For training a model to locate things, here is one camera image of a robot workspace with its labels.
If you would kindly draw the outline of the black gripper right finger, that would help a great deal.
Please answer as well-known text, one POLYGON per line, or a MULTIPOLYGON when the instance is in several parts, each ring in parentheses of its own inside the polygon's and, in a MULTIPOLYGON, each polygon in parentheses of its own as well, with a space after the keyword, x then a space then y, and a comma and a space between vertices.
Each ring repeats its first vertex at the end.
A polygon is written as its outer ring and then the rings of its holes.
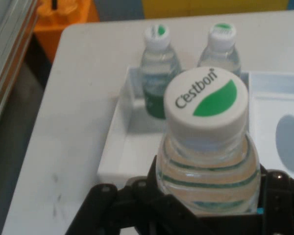
POLYGON ((257 211, 263 235, 294 235, 294 179, 282 170, 261 169, 257 211))

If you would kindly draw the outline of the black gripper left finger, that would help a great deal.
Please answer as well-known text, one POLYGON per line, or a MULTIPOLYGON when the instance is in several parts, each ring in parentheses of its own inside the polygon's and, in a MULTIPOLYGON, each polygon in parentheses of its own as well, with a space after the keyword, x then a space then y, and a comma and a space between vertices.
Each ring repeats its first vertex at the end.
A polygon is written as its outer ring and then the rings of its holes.
POLYGON ((113 184, 93 186, 66 234, 118 235, 121 229, 134 227, 141 235, 204 235, 204 224, 158 189, 155 168, 153 161, 147 177, 120 190, 113 184))

